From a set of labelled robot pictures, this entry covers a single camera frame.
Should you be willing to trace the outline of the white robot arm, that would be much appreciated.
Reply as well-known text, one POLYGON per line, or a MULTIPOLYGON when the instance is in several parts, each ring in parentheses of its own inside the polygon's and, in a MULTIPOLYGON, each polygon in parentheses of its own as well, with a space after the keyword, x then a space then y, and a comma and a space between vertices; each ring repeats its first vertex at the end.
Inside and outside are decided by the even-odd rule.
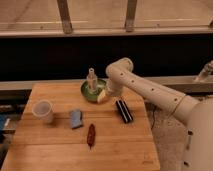
POLYGON ((181 171, 213 171, 213 98, 199 101, 132 73, 133 62, 121 58, 106 67, 107 90, 120 96, 127 87, 172 114, 187 128, 181 171))

